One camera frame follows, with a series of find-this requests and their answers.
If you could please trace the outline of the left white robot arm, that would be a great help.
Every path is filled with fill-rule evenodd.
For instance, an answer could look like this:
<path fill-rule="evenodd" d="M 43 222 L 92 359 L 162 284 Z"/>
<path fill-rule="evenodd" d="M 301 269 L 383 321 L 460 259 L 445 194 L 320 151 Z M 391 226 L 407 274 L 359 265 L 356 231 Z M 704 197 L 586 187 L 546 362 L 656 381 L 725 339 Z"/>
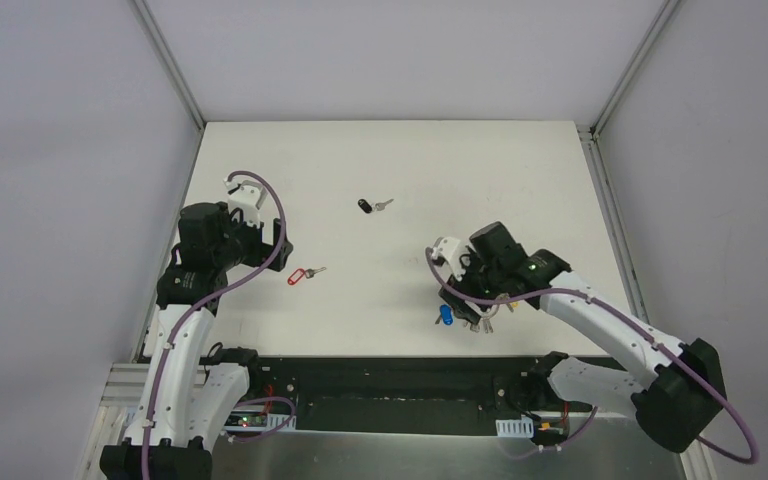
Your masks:
<path fill-rule="evenodd" d="M 258 206 L 200 202 L 178 217 L 177 241 L 156 288 L 158 326 L 145 384 L 123 439 L 103 448 L 107 479 L 209 479 L 212 450 L 233 407 L 257 402 L 265 378 L 258 355 L 220 353 L 206 385 L 194 389 L 202 348 L 223 295 L 265 270 L 282 271 L 293 245 L 282 206 L 271 242 Z"/>

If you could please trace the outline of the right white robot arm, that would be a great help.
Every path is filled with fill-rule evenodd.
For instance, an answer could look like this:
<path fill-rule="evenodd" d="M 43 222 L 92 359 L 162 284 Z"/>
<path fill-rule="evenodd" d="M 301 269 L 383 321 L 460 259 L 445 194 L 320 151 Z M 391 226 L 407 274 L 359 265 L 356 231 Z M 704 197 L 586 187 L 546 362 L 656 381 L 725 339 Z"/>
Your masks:
<path fill-rule="evenodd" d="M 634 419 L 660 447 L 686 451 L 722 411 L 727 398 L 718 351 L 685 342 L 621 311 L 550 250 L 525 250 L 501 222 L 468 240 L 440 237 L 425 250 L 430 269 L 446 266 L 439 295 L 471 324 L 505 303 L 525 301 L 572 327 L 609 354 L 618 369 L 591 366 L 569 354 L 544 357 L 527 384 L 543 410 L 563 401 L 605 408 Z"/>

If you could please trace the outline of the black fob key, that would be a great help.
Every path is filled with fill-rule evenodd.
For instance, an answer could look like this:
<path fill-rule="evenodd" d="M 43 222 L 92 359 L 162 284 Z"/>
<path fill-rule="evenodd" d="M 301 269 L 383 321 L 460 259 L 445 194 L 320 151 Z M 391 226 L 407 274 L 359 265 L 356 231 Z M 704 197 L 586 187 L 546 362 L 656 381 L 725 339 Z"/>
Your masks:
<path fill-rule="evenodd" d="M 357 201 L 357 205 L 365 214 L 373 214 L 385 210 L 392 202 L 393 199 L 381 202 L 370 202 L 361 198 Z"/>

